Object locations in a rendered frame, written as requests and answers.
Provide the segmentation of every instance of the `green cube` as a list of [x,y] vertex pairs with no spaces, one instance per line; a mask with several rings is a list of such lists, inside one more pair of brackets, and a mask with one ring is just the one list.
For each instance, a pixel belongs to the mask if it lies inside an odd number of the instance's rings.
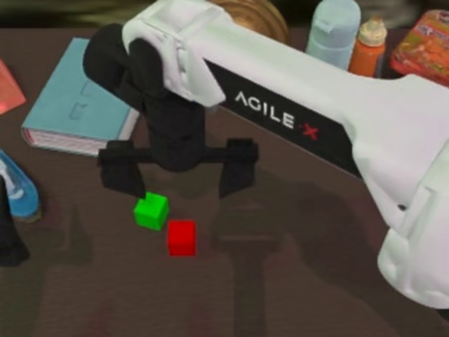
[[139,199],[134,208],[135,222],[151,230],[161,230],[168,216],[168,199],[162,195],[147,192],[145,199]]

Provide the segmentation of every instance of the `red x logo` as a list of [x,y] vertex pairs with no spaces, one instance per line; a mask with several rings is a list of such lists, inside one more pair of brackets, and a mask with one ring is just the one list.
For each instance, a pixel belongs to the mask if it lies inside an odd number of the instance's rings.
[[318,128],[312,128],[308,123],[304,124],[304,131],[302,134],[304,136],[309,136],[313,140],[318,140]]

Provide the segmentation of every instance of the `wooden table surface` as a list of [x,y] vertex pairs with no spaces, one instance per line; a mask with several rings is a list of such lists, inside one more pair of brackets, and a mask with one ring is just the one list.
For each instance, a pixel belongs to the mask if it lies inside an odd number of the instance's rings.
[[[27,104],[0,117],[0,148],[38,185],[44,217],[19,225],[32,259],[0,270],[0,337],[439,337],[449,328],[377,271],[387,231],[363,183],[228,112],[207,119],[211,145],[260,144],[257,186],[221,202],[220,166],[179,175],[143,166],[171,218],[193,218],[195,258],[167,256],[165,234],[138,227],[135,199],[105,190],[95,160],[25,144],[20,125],[82,29],[0,30],[0,58]],[[393,46],[405,32],[392,32]],[[293,45],[306,32],[294,30]],[[386,76],[392,76],[386,67]],[[134,135],[144,145],[142,123]],[[211,234],[256,227],[278,251],[216,247]]]

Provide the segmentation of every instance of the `blue book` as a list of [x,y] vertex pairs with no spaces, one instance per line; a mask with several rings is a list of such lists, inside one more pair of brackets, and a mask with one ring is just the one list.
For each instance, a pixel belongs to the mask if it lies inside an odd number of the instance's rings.
[[97,156],[131,137],[139,113],[84,74],[87,39],[73,38],[22,125],[31,146]]

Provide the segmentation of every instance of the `bottle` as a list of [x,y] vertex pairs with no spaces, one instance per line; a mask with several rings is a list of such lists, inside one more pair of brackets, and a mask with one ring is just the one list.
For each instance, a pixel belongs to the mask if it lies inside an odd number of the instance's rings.
[[365,22],[358,33],[349,72],[379,78],[384,62],[386,38],[387,28],[380,17],[373,16]]
[[306,54],[348,70],[361,10],[354,0],[322,0],[316,7]]

